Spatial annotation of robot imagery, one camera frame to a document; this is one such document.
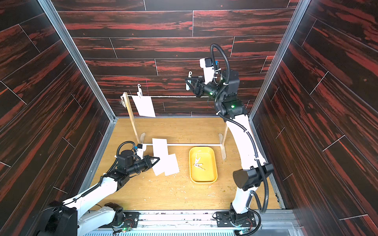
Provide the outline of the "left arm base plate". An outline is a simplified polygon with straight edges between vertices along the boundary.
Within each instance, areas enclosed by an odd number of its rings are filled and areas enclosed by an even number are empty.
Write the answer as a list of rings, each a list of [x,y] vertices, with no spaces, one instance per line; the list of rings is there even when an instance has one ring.
[[[123,211],[123,213],[116,213],[113,221],[107,225],[100,226],[100,229],[136,228],[139,222],[139,216],[140,212],[137,211]]]

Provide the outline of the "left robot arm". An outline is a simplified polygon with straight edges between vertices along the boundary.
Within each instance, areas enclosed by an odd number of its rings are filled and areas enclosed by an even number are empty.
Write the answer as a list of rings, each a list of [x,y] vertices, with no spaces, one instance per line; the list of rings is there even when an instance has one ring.
[[[151,169],[159,161],[159,157],[149,155],[140,158],[134,150],[118,152],[115,162],[96,185],[62,202],[51,202],[41,212],[33,235],[83,236],[103,225],[122,225],[123,208],[118,204],[108,203],[99,210],[89,210],[120,190],[132,177]]]

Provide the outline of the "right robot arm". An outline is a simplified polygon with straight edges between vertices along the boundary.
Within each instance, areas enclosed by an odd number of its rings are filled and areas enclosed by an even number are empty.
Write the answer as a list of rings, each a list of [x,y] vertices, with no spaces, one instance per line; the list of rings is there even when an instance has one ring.
[[[217,116],[225,121],[233,135],[241,169],[233,172],[237,191],[228,216],[232,225],[241,226],[251,217],[267,211],[268,177],[274,168],[261,155],[245,106],[238,98],[239,74],[233,70],[210,69],[204,76],[194,77],[189,72],[185,82],[196,97],[206,96],[214,102]]]

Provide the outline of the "white postcard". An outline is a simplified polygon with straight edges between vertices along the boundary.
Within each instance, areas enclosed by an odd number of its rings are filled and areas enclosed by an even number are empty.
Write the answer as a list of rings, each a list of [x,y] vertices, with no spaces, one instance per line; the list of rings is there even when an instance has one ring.
[[[165,159],[165,176],[174,175],[180,172],[176,154],[169,154]]]
[[[166,139],[152,139],[154,157],[159,157],[159,161],[155,167],[163,166],[166,164],[168,158],[168,145]]]
[[[154,174],[156,176],[165,172],[165,164],[160,161],[153,167]]]
[[[155,110],[150,96],[132,96],[133,102],[136,105],[139,116],[155,118]]]

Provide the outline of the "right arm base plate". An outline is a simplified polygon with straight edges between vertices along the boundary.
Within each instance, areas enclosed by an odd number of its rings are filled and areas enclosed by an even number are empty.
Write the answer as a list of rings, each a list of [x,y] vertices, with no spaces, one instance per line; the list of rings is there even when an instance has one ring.
[[[255,215],[252,212],[242,214],[231,210],[216,211],[212,215],[218,227],[255,227],[257,226]]]

